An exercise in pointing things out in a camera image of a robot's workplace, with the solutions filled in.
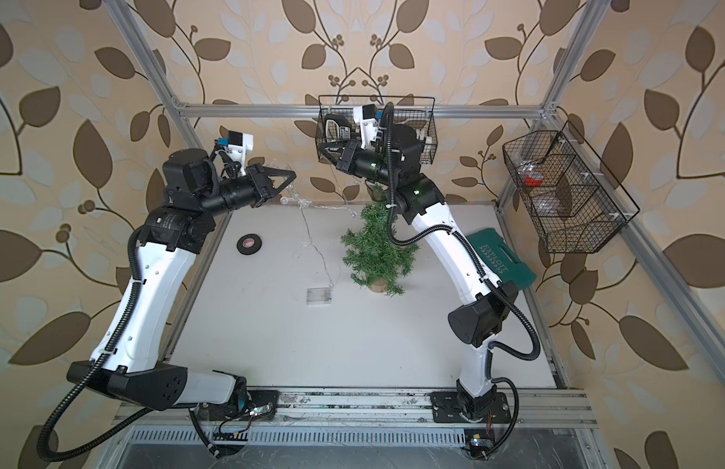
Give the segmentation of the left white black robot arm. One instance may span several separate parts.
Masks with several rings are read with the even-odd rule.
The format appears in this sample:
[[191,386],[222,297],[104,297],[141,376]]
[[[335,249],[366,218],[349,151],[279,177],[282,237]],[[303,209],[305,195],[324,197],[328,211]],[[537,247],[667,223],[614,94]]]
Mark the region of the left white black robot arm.
[[[44,461],[73,459],[92,451],[150,412],[170,408],[221,408],[226,418],[250,410],[246,380],[225,372],[199,373],[159,360],[159,344],[177,291],[216,228],[218,215],[258,208],[278,197],[292,170],[244,166],[222,145],[212,152],[179,150],[163,164],[163,204],[152,210],[127,243],[128,285],[104,340],[86,362],[71,364],[73,388],[41,428],[36,452]],[[68,451],[50,446],[55,427],[85,389],[140,410],[90,442]]]

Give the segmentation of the small green christmas tree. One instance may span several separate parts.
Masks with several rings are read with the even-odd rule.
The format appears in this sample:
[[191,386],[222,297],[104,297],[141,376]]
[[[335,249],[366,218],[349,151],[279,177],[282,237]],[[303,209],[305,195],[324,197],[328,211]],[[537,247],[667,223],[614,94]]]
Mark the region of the small green christmas tree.
[[361,212],[362,228],[348,230],[341,236],[345,247],[344,264],[351,269],[351,279],[361,287],[388,296],[405,293],[401,279],[411,274],[417,244],[397,246],[389,238],[389,229],[396,234],[389,223],[389,208],[385,188],[368,185],[372,202]]

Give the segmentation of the clear wire string lights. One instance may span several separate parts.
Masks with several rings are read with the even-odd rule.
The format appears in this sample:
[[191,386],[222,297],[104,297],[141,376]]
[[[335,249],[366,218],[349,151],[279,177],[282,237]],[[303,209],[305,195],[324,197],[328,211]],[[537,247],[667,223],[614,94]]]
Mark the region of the clear wire string lights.
[[362,186],[355,179],[337,176],[328,166],[320,175],[277,159],[270,166],[297,175],[286,196],[270,201],[257,215],[259,234],[273,255],[271,265],[279,269],[279,283],[305,306],[308,288],[331,287],[333,299],[337,287],[349,281],[341,236],[362,226],[364,202],[350,199],[344,190]]

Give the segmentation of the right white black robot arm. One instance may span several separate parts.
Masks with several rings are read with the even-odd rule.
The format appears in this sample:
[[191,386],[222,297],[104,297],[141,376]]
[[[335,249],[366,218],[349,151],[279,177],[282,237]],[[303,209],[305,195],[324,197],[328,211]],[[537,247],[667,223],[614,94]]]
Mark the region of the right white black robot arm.
[[462,302],[448,315],[448,324],[466,350],[454,404],[441,408],[466,421],[485,420],[500,401],[493,352],[532,362],[541,345],[534,325],[515,304],[518,287],[480,258],[446,197],[422,172],[436,150],[431,113],[369,104],[325,113],[320,124],[317,149],[323,159],[342,173],[384,187],[390,242],[410,247],[424,240],[446,268]]

